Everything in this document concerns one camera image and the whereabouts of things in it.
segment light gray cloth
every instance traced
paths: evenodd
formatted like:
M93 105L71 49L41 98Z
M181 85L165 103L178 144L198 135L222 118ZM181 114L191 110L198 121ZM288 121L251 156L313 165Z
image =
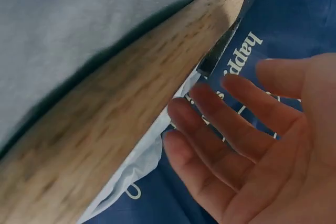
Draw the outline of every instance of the light gray cloth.
M53 88L177 1L0 0L0 150Z

